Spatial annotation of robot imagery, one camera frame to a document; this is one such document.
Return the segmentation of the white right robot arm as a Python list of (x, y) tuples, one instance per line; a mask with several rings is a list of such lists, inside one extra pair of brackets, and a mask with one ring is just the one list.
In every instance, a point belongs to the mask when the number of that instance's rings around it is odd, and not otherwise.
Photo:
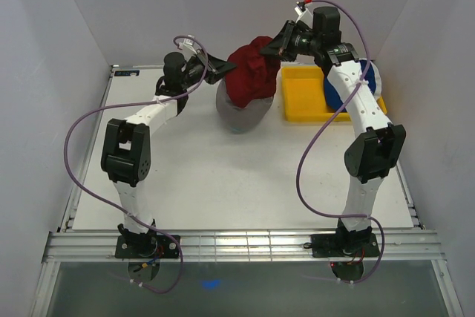
[(355, 139), (344, 153), (350, 187), (344, 211), (337, 217), (335, 246), (341, 254), (353, 255), (372, 231), (377, 192), (397, 164), (406, 131), (393, 124), (377, 103), (367, 82), (370, 67), (362, 66), (353, 45), (341, 40), (343, 9), (325, 2), (309, 10), (309, 3), (298, 2), (297, 20), (287, 21), (260, 53), (287, 62), (311, 56), (350, 116)]

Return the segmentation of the maroon bucket hat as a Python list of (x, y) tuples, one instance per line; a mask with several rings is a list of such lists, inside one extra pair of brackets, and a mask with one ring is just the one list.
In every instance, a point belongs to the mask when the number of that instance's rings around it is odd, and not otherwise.
[(245, 108), (252, 100), (275, 95), (281, 62), (261, 55), (261, 50), (271, 41), (272, 38), (268, 36), (258, 36), (228, 58), (236, 68), (225, 76), (226, 92), (239, 108)]

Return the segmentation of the grey bucket hat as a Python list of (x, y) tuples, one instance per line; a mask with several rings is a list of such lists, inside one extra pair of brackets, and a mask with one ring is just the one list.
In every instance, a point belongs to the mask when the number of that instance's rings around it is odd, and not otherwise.
[(245, 108), (237, 107), (226, 91), (226, 80), (222, 79), (217, 87), (215, 106), (223, 124), (230, 130), (239, 128), (253, 130), (272, 107), (273, 97), (253, 99)]

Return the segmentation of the teal bucket hat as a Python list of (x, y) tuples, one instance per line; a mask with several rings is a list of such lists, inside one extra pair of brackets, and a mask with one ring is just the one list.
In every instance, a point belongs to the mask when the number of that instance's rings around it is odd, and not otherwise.
[(245, 134), (247, 130), (239, 129), (239, 128), (231, 128), (230, 131), (233, 134)]

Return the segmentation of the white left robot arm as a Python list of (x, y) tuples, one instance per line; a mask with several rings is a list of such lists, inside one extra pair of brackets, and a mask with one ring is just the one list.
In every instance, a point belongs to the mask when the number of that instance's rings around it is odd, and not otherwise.
[(116, 188), (125, 210), (121, 235), (131, 239), (141, 257), (157, 250), (149, 234), (155, 226), (143, 181), (151, 169), (151, 137), (186, 106), (187, 92), (202, 82), (210, 85), (233, 71), (236, 64), (206, 55), (204, 50), (182, 45), (164, 57), (163, 75), (157, 80), (153, 102), (125, 119), (109, 120), (103, 143), (101, 169)]

